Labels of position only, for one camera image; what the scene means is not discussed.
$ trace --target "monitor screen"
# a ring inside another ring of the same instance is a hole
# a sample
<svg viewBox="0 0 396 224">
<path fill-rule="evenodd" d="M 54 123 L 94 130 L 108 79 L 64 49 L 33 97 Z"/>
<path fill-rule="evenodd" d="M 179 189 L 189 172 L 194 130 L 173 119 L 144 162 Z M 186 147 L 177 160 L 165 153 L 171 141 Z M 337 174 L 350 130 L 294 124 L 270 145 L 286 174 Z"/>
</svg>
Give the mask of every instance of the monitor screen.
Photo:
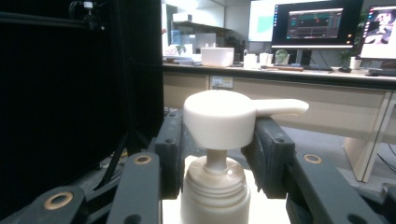
<svg viewBox="0 0 396 224">
<path fill-rule="evenodd" d="M 362 0 L 333 0 L 275 6 L 272 48 L 352 48 Z"/>
<path fill-rule="evenodd" d="M 296 2 L 319 2 L 328 0 L 295 0 Z M 271 42 L 276 4 L 287 4 L 290 0 L 261 0 L 250 2 L 248 41 Z"/>
<path fill-rule="evenodd" d="M 396 32 L 392 32 L 395 18 L 396 4 L 370 7 L 362 33 L 361 58 L 396 60 Z"/>
</svg>

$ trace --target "floor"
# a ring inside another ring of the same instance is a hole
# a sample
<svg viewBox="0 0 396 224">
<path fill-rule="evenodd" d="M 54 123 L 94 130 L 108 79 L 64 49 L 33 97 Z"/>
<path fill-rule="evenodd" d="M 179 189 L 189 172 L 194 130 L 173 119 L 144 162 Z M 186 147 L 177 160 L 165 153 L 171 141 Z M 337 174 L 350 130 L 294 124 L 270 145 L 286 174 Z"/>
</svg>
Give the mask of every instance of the floor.
<svg viewBox="0 0 396 224">
<path fill-rule="evenodd" d="M 328 158 L 336 166 L 338 171 L 350 183 L 351 186 L 365 189 L 373 194 L 381 194 L 384 190 L 384 185 L 396 185 L 396 151 L 395 145 L 382 144 L 378 155 L 380 155 L 386 162 L 383 162 L 379 156 L 375 160 L 374 169 L 367 183 L 362 183 L 356 180 L 351 166 L 347 160 L 347 155 L 343 149 L 344 137 L 329 135 L 324 133 L 312 133 L 303 130 L 283 128 L 284 131 L 293 139 L 296 145 L 296 151 L 301 152 L 315 152 L 322 158 Z M 205 155 L 205 152 L 200 149 L 189 151 L 188 154 L 194 156 Z M 248 168 L 242 154 L 239 150 L 228 152 L 229 157 L 240 161 Z M 100 182 L 102 176 L 106 171 L 106 166 L 111 159 L 107 158 L 101 163 L 101 169 L 92 170 L 81 179 L 76 180 L 73 185 L 79 186 L 88 194 Z M 116 172 L 122 171 L 123 161 L 119 163 Z M 23 209 L 10 217 L 0 221 L 0 224 L 18 223 L 19 216 L 23 213 Z"/>
</svg>

